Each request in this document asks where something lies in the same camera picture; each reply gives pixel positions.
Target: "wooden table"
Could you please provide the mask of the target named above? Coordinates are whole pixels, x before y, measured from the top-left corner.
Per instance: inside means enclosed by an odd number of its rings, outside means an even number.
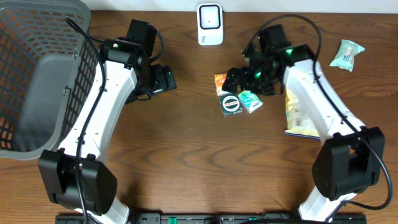
[[[118,197],[133,208],[165,213],[262,213],[291,210],[313,189],[312,164],[320,142],[286,136],[284,96],[261,96],[253,114],[224,118],[215,93],[215,73],[245,65],[241,49],[257,28],[279,14],[224,13],[224,41],[202,47],[194,12],[92,12],[90,33],[100,39],[125,36],[131,19],[149,21],[164,39],[159,60],[171,65],[177,89],[124,107],[109,148],[108,167],[118,178]],[[398,15],[304,14],[320,26],[320,62],[329,82],[350,110],[386,136],[384,161],[398,185]],[[293,44],[317,38],[296,19],[283,21]],[[353,72],[329,67],[348,39],[366,50]],[[156,43],[154,53],[159,50]],[[0,223],[53,223],[70,212],[49,202],[37,161],[0,162]],[[384,176],[355,198],[379,205],[386,198]],[[398,194],[382,211],[348,205],[369,223],[398,220]]]

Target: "white backdrop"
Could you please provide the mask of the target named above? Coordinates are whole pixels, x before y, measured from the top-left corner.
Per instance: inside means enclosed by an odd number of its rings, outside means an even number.
[[[226,12],[398,13],[398,0],[82,0],[92,10],[196,11],[217,2]]]

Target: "green light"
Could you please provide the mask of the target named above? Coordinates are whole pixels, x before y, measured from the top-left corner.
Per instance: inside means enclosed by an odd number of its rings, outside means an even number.
[[[286,50],[286,53],[287,53],[288,55],[291,55],[291,54],[292,54],[292,51],[293,51],[293,49],[287,49],[287,50]]]
[[[261,72],[257,72],[257,73],[254,75],[254,78],[259,79],[260,77],[261,77]]]

